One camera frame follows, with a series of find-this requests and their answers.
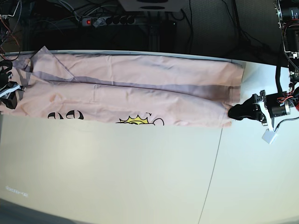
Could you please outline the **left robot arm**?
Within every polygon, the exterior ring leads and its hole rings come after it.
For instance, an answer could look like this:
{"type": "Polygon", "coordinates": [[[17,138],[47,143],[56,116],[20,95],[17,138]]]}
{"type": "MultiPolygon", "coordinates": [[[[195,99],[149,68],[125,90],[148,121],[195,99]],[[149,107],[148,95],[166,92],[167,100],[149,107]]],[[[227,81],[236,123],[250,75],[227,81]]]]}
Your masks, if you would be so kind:
{"type": "Polygon", "coordinates": [[[290,108],[299,109],[299,2],[297,0],[273,1],[281,30],[281,45],[278,58],[288,61],[289,91],[283,91],[280,83],[281,62],[276,65],[275,84],[277,93],[267,95],[264,90],[253,94],[243,104],[228,111],[235,120],[251,119],[274,127],[274,119],[290,114],[290,108]]]}

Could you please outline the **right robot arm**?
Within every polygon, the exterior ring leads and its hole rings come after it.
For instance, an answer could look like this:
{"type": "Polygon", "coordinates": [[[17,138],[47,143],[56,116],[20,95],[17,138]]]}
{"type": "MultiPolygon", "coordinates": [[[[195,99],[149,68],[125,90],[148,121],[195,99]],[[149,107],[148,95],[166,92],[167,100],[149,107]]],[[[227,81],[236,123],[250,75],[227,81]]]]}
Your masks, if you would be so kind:
{"type": "Polygon", "coordinates": [[[12,81],[12,68],[13,61],[18,59],[8,59],[5,57],[5,51],[3,45],[9,38],[13,38],[16,42],[16,45],[21,49],[19,42],[14,36],[14,31],[20,21],[22,13],[22,1],[17,1],[15,10],[18,10],[18,18],[14,25],[14,28],[9,27],[9,18],[13,17],[9,14],[0,14],[0,102],[3,103],[6,108],[14,110],[17,107],[17,91],[23,91],[24,87],[19,85],[17,82],[12,81]]]}

